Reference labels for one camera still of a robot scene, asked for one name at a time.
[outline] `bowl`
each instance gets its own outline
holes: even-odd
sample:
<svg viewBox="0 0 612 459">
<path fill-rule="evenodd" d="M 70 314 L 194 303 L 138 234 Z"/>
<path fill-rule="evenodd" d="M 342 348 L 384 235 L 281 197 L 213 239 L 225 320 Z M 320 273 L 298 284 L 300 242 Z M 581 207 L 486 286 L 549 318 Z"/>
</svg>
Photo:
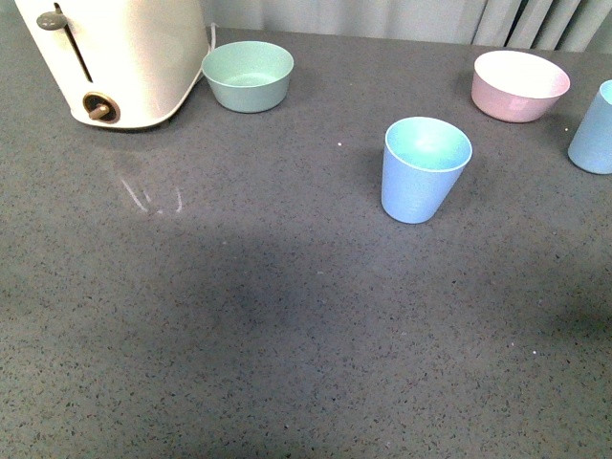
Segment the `bowl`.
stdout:
<svg viewBox="0 0 612 459">
<path fill-rule="evenodd" d="M 537 55 L 492 51 L 474 62 L 471 98 L 498 120 L 537 120 L 569 89 L 567 74 Z"/>
<path fill-rule="evenodd" d="M 202 61 L 202 73 L 217 101 L 234 112 L 257 113 L 287 96 L 294 68 L 291 54 L 272 43 L 237 41 Z"/>
</svg>

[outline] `cup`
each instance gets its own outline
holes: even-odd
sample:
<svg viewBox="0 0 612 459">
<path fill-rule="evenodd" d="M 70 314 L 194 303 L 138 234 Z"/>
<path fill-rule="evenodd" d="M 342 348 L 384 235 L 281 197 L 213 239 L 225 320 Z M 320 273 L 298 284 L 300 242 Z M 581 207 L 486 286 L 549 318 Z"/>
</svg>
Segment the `cup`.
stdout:
<svg viewBox="0 0 612 459">
<path fill-rule="evenodd" d="M 600 86 L 568 154 L 575 165 L 587 172 L 612 174 L 612 79 Z"/>
<path fill-rule="evenodd" d="M 393 123 L 384 136 L 382 207 L 402 223 L 429 220 L 471 158 L 458 128 L 434 118 Z"/>
</svg>

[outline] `toaster knob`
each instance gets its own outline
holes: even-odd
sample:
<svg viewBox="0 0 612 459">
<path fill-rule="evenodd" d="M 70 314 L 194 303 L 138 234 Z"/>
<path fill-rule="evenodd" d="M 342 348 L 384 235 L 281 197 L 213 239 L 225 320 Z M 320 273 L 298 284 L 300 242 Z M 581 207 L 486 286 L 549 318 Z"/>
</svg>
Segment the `toaster knob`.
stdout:
<svg viewBox="0 0 612 459">
<path fill-rule="evenodd" d="M 87 93 L 83 98 L 83 107 L 90 120 L 112 124 L 119 121 L 120 111 L 117 103 L 101 93 Z"/>
<path fill-rule="evenodd" d="M 68 21 L 66 20 L 66 16 L 61 12 L 49 11 L 39 15 L 36 18 L 36 24 L 45 31 L 58 31 L 66 27 Z"/>
</svg>

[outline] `bowl rim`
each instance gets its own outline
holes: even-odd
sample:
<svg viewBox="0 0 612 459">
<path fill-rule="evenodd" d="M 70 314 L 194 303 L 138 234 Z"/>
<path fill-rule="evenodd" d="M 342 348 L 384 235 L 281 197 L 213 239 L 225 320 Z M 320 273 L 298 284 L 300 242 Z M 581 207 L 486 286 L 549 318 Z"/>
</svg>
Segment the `bowl rim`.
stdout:
<svg viewBox="0 0 612 459">
<path fill-rule="evenodd" d="M 217 50 L 221 50 L 221 49 L 227 49 L 227 48 L 238 48 L 244 45 L 252 45 L 252 44 L 256 44 L 256 45 L 264 45 L 264 47 L 266 48 L 271 48 L 271 49 L 276 49 L 278 51 L 280 51 L 281 53 L 283 53 L 284 55 L 287 55 L 289 57 L 289 59 L 291 60 L 291 65 L 289 66 L 289 70 L 287 70 L 286 73 L 283 74 L 283 76 L 280 76 L 278 78 L 276 78 L 274 81 L 271 81 L 269 83 L 264 83 L 264 84 L 253 84 L 253 85 L 236 85 L 236 84 L 227 84 L 223 81 L 219 81 L 218 79 L 210 76 L 209 74 L 207 74 L 207 71 L 205 70 L 205 63 L 207 61 L 207 59 L 213 55 L 215 52 L 217 52 Z M 292 54 L 287 51 L 285 48 L 283 48 L 282 46 L 278 46 L 274 43 L 270 43 L 269 41 L 259 41 L 259 40 L 241 40 L 241 41 L 232 41 L 231 43 L 226 43 L 225 45 L 221 45 L 218 46 L 217 48 L 215 48 L 214 50 L 212 50 L 210 53 L 208 53 L 207 55 L 204 56 L 204 59 L 202 59 L 202 65 L 200 66 L 200 69 L 202 71 L 202 75 L 204 75 L 206 77 L 206 79 L 208 81 L 212 81 L 215 84 L 218 84 L 220 86 L 226 87 L 226 88 L 230 88 L 230 89 L 250 89 L 250 88 L 264 88 L 266 86 L 269 86 L 271 84 L 275 84 L 278 81 L 286 78 L 288 75 L 291 74 L 291 72 L 294 70 L 294 66 L 295 66 L 295 60 L 294 57 L 292 56 Z"/>
<path fill-rule="evenodd" d="M 555 71 L 556 74 L 560 75 L 562 80 L 563 80 L 563 85 L 560 87 L 560 89 L 558 91 L 556 91 L 554 93 L 550 93 L 550 94 L 548 94 L 546 96 L 542 96 L 542 97 L 538 97 L 538 96 L 534 96 L 534 95 L 520 94 L 520 92 L 518 92 L 518 91 L 508 91 L 508 90 L 504 89 L 502 87 L 502 85 L 498 84 L 497 81 L 491 81 L 490 78 L 485 78 L 481 74 L 481 72 L 479 72 L 479 67 L 482 67 L 483 62 L 485 62 L 488 59 L 490 59 L 492 57 L 492 55 L 500 55 L 500 54 L 507 54 L 507 55 L 512 54 L 514 56 L 520 55 L 523 58 L 531 59 L 533 61 L 538 61 L 538 62 L 544 64 L 546 67 L 548 67 L 552 71 Z M 480 79 L 482 79 L 485 83 L 487 83 L 488 85 L 490 85 L 492 88 L 496 89 L 497 91 L 501 91 L 502 93 L 510 94 L 512 96 L 516 96 L 516 97 L 519 97 L 519 98 L 528 98 L 528 99 L 532 99 L 532 100 L 547 100 L 547 99 L 550 99 L 550 98 L 560 98 L 561 96 L 563 96 L 565 93 L 567 93 L 570 90 L 570 86 L 571 86 L 571 79 L 570 79 L 570 77 L 555 62 L 551 62 L 550 60 L 548 60 L 548 59 L 546 59 L 544 57 L 541 57 L 539 55 L 532 55 L 531 53 L 525 53 L 525 52 L 522 52 L 522 51 L 515 51 L 515 50 L 495 50 L 495 51 L 489 51 L 487 53 L 481 54 L 474 61 L 474 73 L 477 74 L 478 77 Z"/>
</svg>

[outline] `mint green bowl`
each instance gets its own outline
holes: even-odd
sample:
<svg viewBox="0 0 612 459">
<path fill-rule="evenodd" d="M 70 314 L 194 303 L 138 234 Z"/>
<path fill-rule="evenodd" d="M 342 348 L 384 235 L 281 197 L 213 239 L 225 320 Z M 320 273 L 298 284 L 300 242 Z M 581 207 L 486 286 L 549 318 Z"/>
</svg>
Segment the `mint green bowl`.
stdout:
<svg viewBox="0 0 612 459">
<path fill-rule="evenodd" d="M 219 103 L 234 112 L 270 110 L 287 96 L 294 58 L 280 46 L 237 41 L 202 61 L 202 73 Z"/>
</svg>

